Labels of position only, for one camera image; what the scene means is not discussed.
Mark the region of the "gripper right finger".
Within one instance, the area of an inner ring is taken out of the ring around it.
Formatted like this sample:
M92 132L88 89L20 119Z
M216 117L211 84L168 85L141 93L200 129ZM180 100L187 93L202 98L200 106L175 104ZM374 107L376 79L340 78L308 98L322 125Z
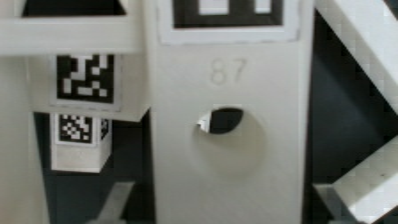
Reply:
M315 183L314 188L322 199L322 203L328 207L333 219L328 224L365 224L354 217L349 210L349 206L338 195L335 186L326 183Z

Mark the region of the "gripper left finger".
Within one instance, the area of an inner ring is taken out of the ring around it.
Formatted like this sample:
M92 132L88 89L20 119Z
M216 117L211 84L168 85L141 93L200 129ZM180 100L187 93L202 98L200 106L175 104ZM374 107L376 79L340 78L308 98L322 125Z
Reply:
M100 215L97 219L88 222L88 224L127 224L127 220L122 218L122 216L134 186L134 182L118 182L115 184Z

